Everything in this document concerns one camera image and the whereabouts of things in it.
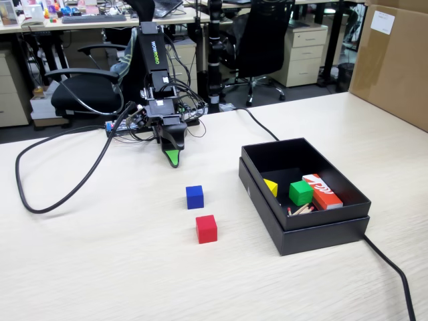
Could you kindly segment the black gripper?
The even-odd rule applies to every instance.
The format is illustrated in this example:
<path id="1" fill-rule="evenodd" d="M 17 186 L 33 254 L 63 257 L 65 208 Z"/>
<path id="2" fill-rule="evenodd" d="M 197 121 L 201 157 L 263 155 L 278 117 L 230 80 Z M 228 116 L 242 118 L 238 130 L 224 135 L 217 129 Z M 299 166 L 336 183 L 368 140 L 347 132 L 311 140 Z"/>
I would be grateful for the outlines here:
<path id="1" fill-rule="evenodd" d="M 185 148 L 187 124 L 182 123 L 177 114 L 173 99 L 149 100 L 144 107 L 143 123 L 145 126 L 161 128 L 163 153 L 173 168 L 179 166 L 180 150 Z"/>

